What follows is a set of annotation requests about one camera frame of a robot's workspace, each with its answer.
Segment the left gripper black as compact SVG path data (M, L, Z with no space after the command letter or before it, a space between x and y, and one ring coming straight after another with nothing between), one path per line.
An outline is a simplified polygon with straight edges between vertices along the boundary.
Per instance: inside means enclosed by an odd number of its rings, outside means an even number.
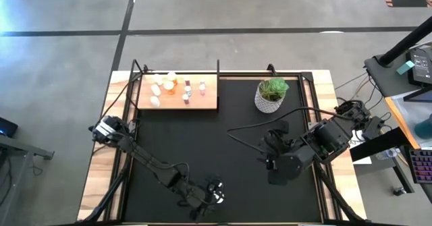
M222 187L223 181L219 177L207 177L207 187ZM188 185L184 194L184 202L191 208L189 218L199 219L210 211L213 206L217 206L225 202L225 200L216 201L213 192L202 186L194 184Z

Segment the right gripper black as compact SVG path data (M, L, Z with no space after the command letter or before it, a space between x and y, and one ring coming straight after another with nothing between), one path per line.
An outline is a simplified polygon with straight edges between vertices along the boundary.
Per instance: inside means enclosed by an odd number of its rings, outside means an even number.
M304 161L300 158L301 143L284 138L289 132L290 124L285 120L279 120L260 141L260 145L265 147L263 162L268 170L269 184L285 186L288 183L285 172L301 172L304 167Z

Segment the large amber pill bottle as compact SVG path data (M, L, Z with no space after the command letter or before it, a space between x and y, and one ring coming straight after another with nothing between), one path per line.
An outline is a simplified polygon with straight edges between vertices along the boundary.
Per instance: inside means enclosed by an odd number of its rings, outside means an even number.
M214 197L213 203L221 199L225 200L224 185L222 187L211 187L210 191Z

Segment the black table mat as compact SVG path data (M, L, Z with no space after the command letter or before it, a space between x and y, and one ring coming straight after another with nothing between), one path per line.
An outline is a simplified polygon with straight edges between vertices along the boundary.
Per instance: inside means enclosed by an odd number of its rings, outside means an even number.
M254 147L276 117L284 115L289 135L305 131L301 95L289 81L286 99L276 113L261 113L254 104L255 80L222 80L218 110L141 110L137 143L167 163L188 163L190 179L201 185L218 176L225 202L202 220L210 223L312 223L321 219L311 169L285 186L267 181L266 166Z

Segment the white paper sheet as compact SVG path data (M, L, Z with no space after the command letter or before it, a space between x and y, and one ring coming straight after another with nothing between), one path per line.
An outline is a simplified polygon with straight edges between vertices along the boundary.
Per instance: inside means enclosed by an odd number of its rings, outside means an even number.
M361 145L363 142L365 141L365 139L362 136L362 131L361 130L353 130L352 131L352 138L349 141L349 145L350 145L350 149L355 148L358 145ZM354 165L371 165L372 164L372 160L370 157L366 157L363 159L360 159L358 161L353 161Z

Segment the clear plastic water bottle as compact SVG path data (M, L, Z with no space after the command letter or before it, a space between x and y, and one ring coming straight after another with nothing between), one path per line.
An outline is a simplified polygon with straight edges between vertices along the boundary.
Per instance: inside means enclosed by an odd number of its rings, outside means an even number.
M400 152L399 148L389 148L387 150L378 152L375 156L378 160L392 159Z

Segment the black desk leg with caster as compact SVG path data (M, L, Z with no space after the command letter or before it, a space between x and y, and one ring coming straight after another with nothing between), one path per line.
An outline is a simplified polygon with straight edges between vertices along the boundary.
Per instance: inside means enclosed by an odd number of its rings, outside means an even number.
M406 175L404 174L398 160L396 157L394 157L392 159L392 161L394 162L394 166L393 166L393 170L396 174L396 176L398 177L400 183L402 184L401 187L399 188L394 188L393 189L393 195L394 196L401 196L404 194L412 194L415 193L414 188L412 187L411 183L409 182L408 178L406 177Z

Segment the light desk orange edge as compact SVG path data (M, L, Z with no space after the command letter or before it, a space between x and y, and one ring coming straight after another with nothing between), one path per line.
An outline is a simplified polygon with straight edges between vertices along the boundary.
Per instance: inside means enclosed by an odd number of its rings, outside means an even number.
M416 124L432 115L432 103L405 102L403 97L407 94L410 92L385 97L385 103L411 147L432 150L432 138L423 139L414 132Z

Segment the backlit computer keyboard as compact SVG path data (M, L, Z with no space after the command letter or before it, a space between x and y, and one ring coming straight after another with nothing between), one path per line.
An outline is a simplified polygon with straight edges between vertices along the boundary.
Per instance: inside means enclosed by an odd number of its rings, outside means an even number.
M432 184L432 149L406 149L414 183Z

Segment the teal round object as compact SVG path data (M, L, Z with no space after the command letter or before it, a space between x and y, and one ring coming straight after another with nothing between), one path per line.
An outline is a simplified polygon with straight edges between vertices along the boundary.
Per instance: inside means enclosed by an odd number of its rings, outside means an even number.
M432 139L432 114L414 127L415 134L424 140Z

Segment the black stand pole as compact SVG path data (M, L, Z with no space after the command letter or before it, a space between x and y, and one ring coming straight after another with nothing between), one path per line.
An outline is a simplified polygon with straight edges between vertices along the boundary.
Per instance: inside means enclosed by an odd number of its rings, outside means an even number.
M403 38L392 49L378 58L378 64L382 67L389 67L392 61L414 46L422 38L432 32L432 16L415 28L408 36Z

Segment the black electronic device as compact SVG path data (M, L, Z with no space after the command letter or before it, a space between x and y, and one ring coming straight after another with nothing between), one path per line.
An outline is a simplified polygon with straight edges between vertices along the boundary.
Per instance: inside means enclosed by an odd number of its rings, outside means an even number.
M417 86L432 85L432 58L428 52L421 48L411 49L406 59L414 64L408 70L408 82Z

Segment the grey metal desk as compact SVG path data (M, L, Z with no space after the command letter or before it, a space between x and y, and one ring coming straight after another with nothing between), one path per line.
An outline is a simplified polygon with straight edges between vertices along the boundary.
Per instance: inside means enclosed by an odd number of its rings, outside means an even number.
M8 226L17 209L24 177L34 156L51 160L54 151L0 135L0 226Z

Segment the dark device blue light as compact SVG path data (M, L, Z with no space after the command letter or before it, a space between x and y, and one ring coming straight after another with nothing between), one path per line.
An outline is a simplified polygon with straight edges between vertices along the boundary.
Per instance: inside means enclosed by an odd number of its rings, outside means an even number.
M18 125L0 117L0 135L13 138L18 130Z

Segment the black desk bracket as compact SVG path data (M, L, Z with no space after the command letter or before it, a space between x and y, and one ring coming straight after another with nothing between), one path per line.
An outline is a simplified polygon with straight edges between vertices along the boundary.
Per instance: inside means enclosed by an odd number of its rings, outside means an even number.
M351 148L350 155L354 162L370 157L378 152L401 146L411 147L411 144L403 131L400 128L395 128L385 134L373 138L372 140L363 142L362 144Z

